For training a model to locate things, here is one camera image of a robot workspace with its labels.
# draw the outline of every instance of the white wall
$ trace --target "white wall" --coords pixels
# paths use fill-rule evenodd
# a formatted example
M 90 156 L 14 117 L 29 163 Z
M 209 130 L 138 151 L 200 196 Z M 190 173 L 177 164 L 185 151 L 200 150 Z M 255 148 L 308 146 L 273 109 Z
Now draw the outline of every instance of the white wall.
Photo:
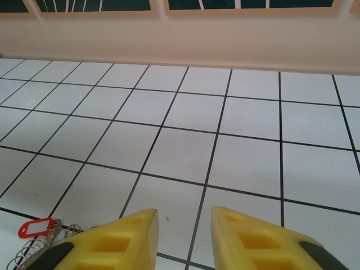
M 337 15 L 0 20 L 5 57 L 360 74 L 360 17 Z

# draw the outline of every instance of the picture frame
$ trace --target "picture frame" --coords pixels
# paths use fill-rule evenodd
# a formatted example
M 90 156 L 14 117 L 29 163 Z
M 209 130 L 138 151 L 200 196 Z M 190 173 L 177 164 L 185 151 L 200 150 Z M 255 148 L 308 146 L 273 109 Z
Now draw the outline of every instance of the picture frame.
M 267 0 L 266 8 L 171 10 L 169 6 L 169 0 L 164 0 L 164 7 L 165 7 L 165 14 L 168 16 L 335 14 L 339 10 L 340 1 L 341 0 L 334 0 L 331 7 L 270 8 L 269 7 L 270 0 Z
M 35 18 L 32 6 L 26 0 L 1 0 L 0 4 L 0 19 L 27 19 Z M 12 8 L 19 8 L 20 10 L 26 9 L 27 12 L 13 12 Z
M 158 14 L 156 9 L 156 0 L 148 0 L 150 4 L 149 10 L 130 10 L 130 11 L 86 11 L 85 7 L 83 11 L 71 11 L 71 9 L 74 9 L 75 1 L 71 0 L 70 5 L 68 6 L 67 11 L 61 11 L 61 12 L 43 12 L 41 8 L 39 7 L 38 2 L 44 2 L 44 0 L 31 0 L 37 11 L 39 12 L 40 16 L 45 19 L 61 19 L 61 18 L 93 18 L 93 17 L 121 17 L 121 16 L 155 16 Z M 69 3 L 69 0 L 52 0 L 52 2 L 55 3 L 56 1 L 63 1 Z

